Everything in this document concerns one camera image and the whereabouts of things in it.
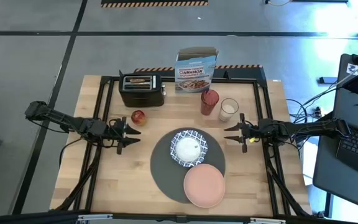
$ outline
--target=yellow and black caution tape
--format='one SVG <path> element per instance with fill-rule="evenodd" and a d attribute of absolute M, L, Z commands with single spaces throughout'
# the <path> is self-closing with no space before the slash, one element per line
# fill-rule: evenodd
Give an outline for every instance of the yellow and black caution tape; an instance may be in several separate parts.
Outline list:
<path fill-rule="evenodd" d="M 217 65 L 215 69 L 227 69 L 227 68 L 262 68 L 261 65 Z M 137 68 L 135 72 L 167 72 L 173 71 L 173 67 L 155 67 L 155 68 Z"/>
<path fill-rule="evenodd" d="M 207 1 L 182 1 L 182 2 L 119 2 L 104 3 L 101 7 L 173 7 L 173 6 L 207 6 Z"/>

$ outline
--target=black desk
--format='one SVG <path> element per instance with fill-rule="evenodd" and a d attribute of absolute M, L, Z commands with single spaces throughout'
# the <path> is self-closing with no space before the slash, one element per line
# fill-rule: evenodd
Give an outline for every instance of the black desk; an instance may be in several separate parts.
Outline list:
<path fill-rule="evenodd" d="M 339 65 L 338 80 L 348 76 L 346 72 L 348 63 L 352 63 L 351 56 L 343 54 Z M 347 105 L 345 100 L 351 94 L 353 93 L 347 90 L 336 91 L 332 116 L 353 122 L 357 119 L 357 116 L 355 116 L 357 114 L 356 109 Z M 337 139 L 320 137 L 313 185 L 358 205 L 358 171 L 336 159 L 338 143 L 339 140 Z"/>

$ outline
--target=black toaster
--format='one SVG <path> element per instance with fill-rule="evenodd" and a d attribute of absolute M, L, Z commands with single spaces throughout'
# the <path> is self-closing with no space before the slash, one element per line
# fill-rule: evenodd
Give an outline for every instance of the black toaster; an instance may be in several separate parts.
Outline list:
<path fill-rule="evenodd" d="M 161 76 L 153 73 L 122 74 L 119 72 L 119 92 L 127 107 L 162 106 L 164 85 Z"/>

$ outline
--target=desk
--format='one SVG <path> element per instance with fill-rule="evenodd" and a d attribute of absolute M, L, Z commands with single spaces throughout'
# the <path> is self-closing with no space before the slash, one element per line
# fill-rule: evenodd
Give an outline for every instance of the desk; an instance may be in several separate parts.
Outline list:
<path fill-rule="evenodd" d="M 95 75 L 84 77 L 75 116 L 92 117 L 100 79 L 100 76 Z M 235 117 L 228 123 L 219 122 L 218 106 L 211 115 L 203 116 L 200 113 L 201 93 L 176 94 L 172 82 L 165 84 L 167 86 L 165 104 L 161 107 L 142 108 L 148 117 L 145 126 L 138 127 L 129 119 L 129 124 L 142 132 L 140 136 L 136 136 L 141 139 L 141 142 L 124 148 L 122 155 L 117 155 L 115 149 L 102 150 L 91 211 L 271 217 L 272 208 L 261 143 L 249 144 L 248 153 L 243 154 L 240 144 L 223 138 L 227 135 L 223 129 L 237 123 Z M 282 82 L 269 80 L 267 84 L 274 118 L 289 121 Z M 219 93 L 220 100 L 227 97 L 236 99 L 240 104 L 239 111 L 246 114 L 246 119 L 257 123 L 252 85 L 213 83 L 211 88 Z M 260 97 L 264 105 L 262 91 L 260 91 Z M 264 117 L 267 117 L 264 106 L 262 108 Z M 136 108 L 124 106 L 118 92 L 118 82 L 114 82 L 109 119 L 121 116 L 130 117 L 134 110 Z M 179 203 L 169 199 L 158 189 L 150 173 L 150 156 L 157 141 L 167 132 L 186 126 L 202 129 L 212 135 L 221 145 L 225 155 L 226 193 L 222 202 L 213 208 L 198 208 L 193 204 Z M 70 133 L 67 142 L 78 138 L 79 135 Z M 50 204 L 51 208 L 60 205 L 76 185 L 85 146 L 86 143 L 80 141 L 65 149 Z M 288 189 L 303 209 L 311 213 L 298 152 L 294 147 L 284 145 L 280 147 L 280 153 Z M 275 189 L 279 210 L 282 213 L 280 191 L 278 187 Z M 80 208 L 84 207 L 84 198 L 85 196 L 82 197 Z"/>
<path fill-rule="evenodd" d="M 348 74 L 347 64 L 352 63 L 352 56 L 344 54 L 341 57 L 338 80 Z M 345 119 L 350 123 L 357 123 L 354 109 L 346 105 L 347 90 L 337 90 L 333 116 Z M 358 171 L 336 159 L 339 140 L 320 137 L 316 166 L 314 168 L 313 185 L 358 204 Z"/>

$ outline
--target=blue and white plate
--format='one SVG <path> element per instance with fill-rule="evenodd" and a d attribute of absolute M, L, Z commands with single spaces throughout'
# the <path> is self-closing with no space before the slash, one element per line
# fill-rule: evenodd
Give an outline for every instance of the blue and white plate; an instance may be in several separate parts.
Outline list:
<path fill-rule="evenodd" d="M 202 163 L 207 151 L 204 136 L 195 130 L 181 131 L 171 140 L 171 157 L 184 167 Z"/>

